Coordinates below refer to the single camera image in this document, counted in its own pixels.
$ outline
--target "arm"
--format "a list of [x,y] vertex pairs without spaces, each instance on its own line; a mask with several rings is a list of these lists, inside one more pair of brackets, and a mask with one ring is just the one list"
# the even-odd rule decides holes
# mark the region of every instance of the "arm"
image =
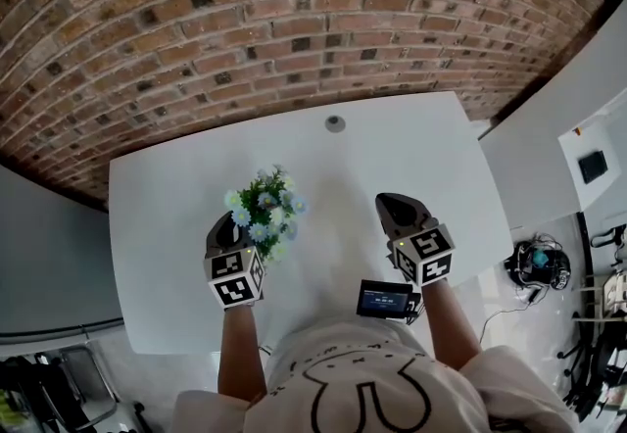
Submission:
[[249,306],[231,308],[224,314],[217,391],[247,402],[267,393],[255,318]]
[[429,319],[435,358],[460,370],[481,353],[475,335],[446,280],[422,287],[422,300]]

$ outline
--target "cable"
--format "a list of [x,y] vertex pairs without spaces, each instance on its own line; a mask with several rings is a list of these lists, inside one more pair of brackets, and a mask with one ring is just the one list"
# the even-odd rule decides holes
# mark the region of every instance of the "cable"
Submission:
[[481,343],[483,342],[483,336],[484,336],[484,335],[485,335],[485,333],[486,333],[486,328],[488,327],[488,323],[489,323],[489,322],[490,322],[490,320],[491,320],[492,318],[494,318],[497,314],[502,314],[502,313],[515,313],[515,312],[526,312],[526,311],[527,311],[529,308],[531,308],[532,306],[539,305],[539,304],[540,304],[540,303],[544,300],[544,298],[545,298],[545,297],[547,297],[547,292],[549,292],[549,289],[550,289],[550,288],[551,288],[551,287],[549,287],[549,286],[547,285],[547,287],[545,288],[545,293],[543,294],[543,296],[542,296],[540,299],[538,299],[536,302],[534,302],[534,303],[527,303],[527,306],[525,306],[524,308],[518,308],[518,309],[516,309],[516,310],[500,310],[500,311],[497,311],[496,313],[492,313],[492,314],[490,315],[490,317],[488,317],[488,319],[487,319],[487,320],[485,321],[485,323],[483,324],[483,328],[481,329],[481,337],[479,337],[479,344],[481,344]]

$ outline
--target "circular hole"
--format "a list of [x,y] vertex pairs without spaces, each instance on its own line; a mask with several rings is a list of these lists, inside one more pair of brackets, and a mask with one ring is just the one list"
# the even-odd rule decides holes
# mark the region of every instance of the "circular hole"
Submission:
[[341,116],[330,116],[324,122],[324,126],[331,133],[339,133],[346,128],[346,122]]

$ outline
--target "white table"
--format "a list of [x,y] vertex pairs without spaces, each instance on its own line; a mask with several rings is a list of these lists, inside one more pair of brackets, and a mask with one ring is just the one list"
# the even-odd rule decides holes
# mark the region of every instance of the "white table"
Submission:
[[[330,133],[325,120],[346,121]],[[506,217],[470,123],[452,92],[335,104],[217,128],[111,163],[116,282],[133,349],[219,351],[222,311],[203,272],[205,239],[228,189],[259,168],[284,165],[310,212],[255,306],[260,338],[274,344],[317,316],[354,313],[361,280],[402,281],[385,259],[374,208],[379,192],[420,199],[457,249],[458,284],[511,254]]]

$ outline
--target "brick wall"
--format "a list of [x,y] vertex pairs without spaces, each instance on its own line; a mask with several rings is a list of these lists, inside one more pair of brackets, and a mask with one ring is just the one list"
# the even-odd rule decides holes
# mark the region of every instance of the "brick wall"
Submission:
[[455,90],[489,118],[603,0],[0,0],[0,155],[105,200],[110,159],[292,109]]

